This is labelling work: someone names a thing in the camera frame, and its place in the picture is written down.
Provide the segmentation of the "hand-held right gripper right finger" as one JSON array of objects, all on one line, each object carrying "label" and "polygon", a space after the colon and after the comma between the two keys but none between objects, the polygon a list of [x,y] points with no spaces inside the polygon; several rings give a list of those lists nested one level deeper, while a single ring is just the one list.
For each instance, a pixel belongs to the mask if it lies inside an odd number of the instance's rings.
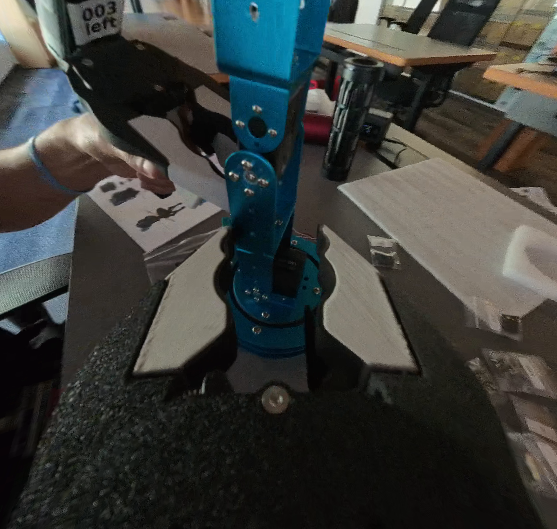
[{"label": "hand-held right gripper right finger", "polygon": [[420,374],[378,270],[325,225],[317,254],[318,304],[305,312],[309,390],[366,390],[376,373]]}]

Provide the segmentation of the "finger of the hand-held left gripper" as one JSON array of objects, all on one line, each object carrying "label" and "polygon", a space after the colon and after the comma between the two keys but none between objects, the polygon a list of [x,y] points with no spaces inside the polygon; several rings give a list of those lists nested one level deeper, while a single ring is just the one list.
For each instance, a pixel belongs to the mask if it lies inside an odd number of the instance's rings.
[{"label": "finger of the hand-held left gripper", "polygon": [[196,100],[195,90],[205,87],[225,101],[230,101],[229,89],[201,70],[183,70],[183,103]]},{"label": "finger of the hand-held left gripper", "polygon": [[169,161],[168,174],[176,186],[229,212],[226,181],[219,177],[205,158],[189,150],[178,129],[167,119],[139,116],[129,125]]}]

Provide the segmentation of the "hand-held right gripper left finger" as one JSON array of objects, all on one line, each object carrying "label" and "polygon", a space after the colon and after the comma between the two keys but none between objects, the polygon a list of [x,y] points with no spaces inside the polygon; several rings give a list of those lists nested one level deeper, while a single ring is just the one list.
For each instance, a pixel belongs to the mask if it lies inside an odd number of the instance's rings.
[{"label": "hand-held right gripper left finger", "polygon": [[237,338],[227,291],[232,283],[233,235],[213,236],[166,279],[131,374],[155,377],[226,372],[237,358]]}]

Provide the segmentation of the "blue toy robot arm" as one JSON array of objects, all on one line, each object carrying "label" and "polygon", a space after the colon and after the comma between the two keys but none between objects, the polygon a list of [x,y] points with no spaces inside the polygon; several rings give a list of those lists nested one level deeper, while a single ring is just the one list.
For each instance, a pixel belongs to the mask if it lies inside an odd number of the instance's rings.
[{"label": "blue toy robot arm", "polygon": [[240,348],[264,358],[305,351],[317,308],[316,243],[293,235],[303,116],[330,0],[212,0],[219,70],[229,76],[238,150],[225,163]]}]

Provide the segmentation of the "dark grey desk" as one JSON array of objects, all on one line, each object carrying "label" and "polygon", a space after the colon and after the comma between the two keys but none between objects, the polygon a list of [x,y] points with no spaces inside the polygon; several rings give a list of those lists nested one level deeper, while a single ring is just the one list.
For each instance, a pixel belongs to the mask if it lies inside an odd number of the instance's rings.
[{"label": "dark grey desk", "polygon": [[[464,361],[484,348],[534,354],[556,369],[556,303],[530,311],[520,342],[464,326],[464,305],[407,250],[385,284],[425,375],[380,375],[393,404],[361,391],[302,395],[283,414],[251,395],[179,396],[171,379],[126,384],[103,358],[136,350],[131,312],[148,294],[142,251],[107,213],[78,206],[62,378],[87,395],[122,398],[127,420],[95,424],[101,467],[120,449],[146,468],[132,512],[91,491],[71,498],[64,527],[92,528],[556,528],[556,500],[521,481],[502,425]],[[131,320],[125,317],[131,313]],[[84,363],[87,370],[78,371]]]}]

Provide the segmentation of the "person's left hand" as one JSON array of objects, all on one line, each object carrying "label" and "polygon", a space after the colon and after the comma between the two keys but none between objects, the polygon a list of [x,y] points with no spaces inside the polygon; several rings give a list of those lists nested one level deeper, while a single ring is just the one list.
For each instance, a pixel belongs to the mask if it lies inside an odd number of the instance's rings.
[{"label": "person's left hand", "polygon": [[52,177],[67,189],[85,192],[116,175],[136,178],[143,189],[157,195],[169,195],[176,190],[156,165],[108,142],[89,113],[49,127],[35,138],[35,149]]}]

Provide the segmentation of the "grey table with wood edge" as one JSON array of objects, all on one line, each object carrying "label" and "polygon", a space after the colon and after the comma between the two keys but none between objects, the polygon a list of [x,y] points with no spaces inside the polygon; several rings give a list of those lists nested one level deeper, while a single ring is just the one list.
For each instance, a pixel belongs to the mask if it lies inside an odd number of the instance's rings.
[{"label": "grey table with wood edge", "polygon": [[455,74],[476,63],[489,62],[496,52],[475,47],[463,47],[372,24],[327,23],[323,44],[360,53],[390,67],[403,77],[410,69],[411,84],[408,113],[400,126],[414,132],[416,123],[427,108],[427,96],[439,88],[444,98],[451,88]]},{"label": "grey table with wood edge", "polygon": [[229,81],[228,75],[217,67],[213,38],[183,19],[164,13],[126,13],[122,35],[156,46],[220,84]]},{"label": "grey table with wood edge", "polygon": [[523,168],[556,138],[556,63],[491,66],[484,78],[513,92],[504,118],[478,148],[476,168],[501,173]]}]

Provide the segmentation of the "large clear plastic bag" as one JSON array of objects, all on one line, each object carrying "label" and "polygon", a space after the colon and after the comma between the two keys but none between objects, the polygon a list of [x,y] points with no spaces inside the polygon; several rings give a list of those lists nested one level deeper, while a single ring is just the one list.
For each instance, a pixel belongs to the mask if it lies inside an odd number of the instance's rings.
[{"label": "large clear plastic bag", "polygon": [[215,235],[230,231],[229,226],[192,235],[174,243],[168,243],[143,255],[144,265],[151,286],[166,280],[181,264],[201,249]]}]

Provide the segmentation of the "printed instruction sheet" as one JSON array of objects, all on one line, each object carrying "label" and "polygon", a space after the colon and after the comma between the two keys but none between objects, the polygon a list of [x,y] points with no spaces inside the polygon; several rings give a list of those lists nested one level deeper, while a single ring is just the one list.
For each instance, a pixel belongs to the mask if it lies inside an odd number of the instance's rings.
[{"label": "printed instruction sheet", "polygon": [[177,187],[161,198],[136,178],[107,177],[88,196],[144,252],[150,252],[220,212],[220,208]]}]

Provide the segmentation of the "maroon padded roll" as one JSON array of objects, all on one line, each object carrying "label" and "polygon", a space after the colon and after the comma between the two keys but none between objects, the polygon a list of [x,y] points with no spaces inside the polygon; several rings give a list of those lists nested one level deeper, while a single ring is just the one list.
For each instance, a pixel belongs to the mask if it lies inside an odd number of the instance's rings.
[{"label": "maroon padded roll", "polygon": [[305,113],[303,116],[304,143],[327,146],[332,129],[331,115]]}]

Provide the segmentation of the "blue wristband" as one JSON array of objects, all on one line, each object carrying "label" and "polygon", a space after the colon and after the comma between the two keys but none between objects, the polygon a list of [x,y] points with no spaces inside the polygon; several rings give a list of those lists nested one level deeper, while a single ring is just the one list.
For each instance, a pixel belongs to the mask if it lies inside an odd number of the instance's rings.
[{"label": "blue wristband", "polygon": [[52,173],[45,166],[45,164],[43,163],[43,161],[41,160],[38,154],[38,150],[36,147],[36,139],[37,136],[32,136],[31,138],[29,138],[29,140],[26,143],[26,149],[27,149],[27,155],[31,160],[32,164],[34,165],[40,179],[51,189],[54,189],[66,195],[70,195],[72,197],[79,197],[83,194],[86,194],[86,191],[76,191],[74,189],[70,189],[66,187],[52,175]]}]

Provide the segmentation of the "white foam sheet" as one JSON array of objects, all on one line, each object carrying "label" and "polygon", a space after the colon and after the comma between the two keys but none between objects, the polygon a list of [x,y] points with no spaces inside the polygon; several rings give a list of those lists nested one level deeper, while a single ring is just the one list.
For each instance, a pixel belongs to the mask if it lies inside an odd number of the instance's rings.
[{"label": "white foam sheet", "polygon": [[556,224],[472,174],[429,159],[338,190],[463,303],[477,296],[524,317],[547,300],[502,266],[517,227],[556,238]]}]

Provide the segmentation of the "black ribbed cylinder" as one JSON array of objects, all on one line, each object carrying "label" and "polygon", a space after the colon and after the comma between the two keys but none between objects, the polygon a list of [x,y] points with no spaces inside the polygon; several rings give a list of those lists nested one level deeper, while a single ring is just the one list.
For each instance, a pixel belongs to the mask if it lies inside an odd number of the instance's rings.
[{"label": "black ribbed cylinder", "polygon": [[360,129],[382,74],[383,65],[370,57],[357,56],[344,61],[323,160],[323,172],[328,180],[343,182],[347,179]]}]

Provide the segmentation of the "black high-back chair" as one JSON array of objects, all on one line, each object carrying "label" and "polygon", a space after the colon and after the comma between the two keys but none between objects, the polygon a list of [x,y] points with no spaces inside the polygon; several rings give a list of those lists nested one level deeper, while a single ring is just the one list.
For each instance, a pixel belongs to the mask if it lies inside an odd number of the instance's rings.
[{"label": "black high-back chair", "polygon": [[359,0],[331,0],[327,21],[338,24],[355,22]]}]

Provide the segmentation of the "grey fabric office chair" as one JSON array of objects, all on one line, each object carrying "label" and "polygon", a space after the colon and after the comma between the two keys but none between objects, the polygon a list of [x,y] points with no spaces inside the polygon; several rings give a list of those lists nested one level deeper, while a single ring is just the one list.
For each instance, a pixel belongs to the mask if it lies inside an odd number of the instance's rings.
[{"label": "grey fabric office chair", "polygon": [[68,291],[72,254],[60,254],[1,273],[1,320]]}]

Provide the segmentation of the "pile of small parts bags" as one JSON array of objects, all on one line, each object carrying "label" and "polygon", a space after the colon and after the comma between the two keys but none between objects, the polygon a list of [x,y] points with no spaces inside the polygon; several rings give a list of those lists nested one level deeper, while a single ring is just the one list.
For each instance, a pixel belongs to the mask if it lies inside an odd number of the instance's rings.
[{"label": "pile of small parts bags", "polygon": [[[400,268],[395,240],[367,235],[372,264]],[[485,298],[466,297],[467,327],[520,339],[521,319]],[[538,356],[483,349],[466,365],[487,393],[529,491],[556,502],[556,375]]]}]

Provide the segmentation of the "black portable power station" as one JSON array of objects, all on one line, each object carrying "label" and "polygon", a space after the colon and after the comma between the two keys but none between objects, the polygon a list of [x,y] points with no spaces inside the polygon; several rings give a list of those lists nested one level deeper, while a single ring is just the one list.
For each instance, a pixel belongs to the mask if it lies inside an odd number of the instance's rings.
[{"label": "black portable power station", "polygon": [[393,120],[393,113],[378,108],[369,108],[360,128],[359,139],[370,152],[378,150],[386,138]]}]

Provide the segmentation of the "white foam cutout block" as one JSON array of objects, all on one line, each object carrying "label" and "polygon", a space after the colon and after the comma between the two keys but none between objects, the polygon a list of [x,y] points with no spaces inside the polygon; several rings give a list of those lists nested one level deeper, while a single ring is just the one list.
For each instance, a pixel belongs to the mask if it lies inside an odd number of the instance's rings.
[{"label": "white foam cutout block", "polygon": [[506,250],[502,275],[556,302],[556,238],[530,226],[517,227]]}]

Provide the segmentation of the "black mesh chair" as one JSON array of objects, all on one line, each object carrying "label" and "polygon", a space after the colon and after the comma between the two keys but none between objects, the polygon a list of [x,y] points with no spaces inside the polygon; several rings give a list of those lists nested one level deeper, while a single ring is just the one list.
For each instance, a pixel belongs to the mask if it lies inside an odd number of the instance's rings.
[{"label": "black mesh chair", "polygon": [[385,22],[388,28],[395,25],[399,27],[399,30],[402,32],[416,35],[420,32],[423,24],[425,24],[437,1],[438,0],[420,0],[406,22],[386,16],[380,16],[378,20],[380,22]]},{"label": "black mesh chair", "polygon": [[470,47],[501,0],[448,0],[427,37]]}]

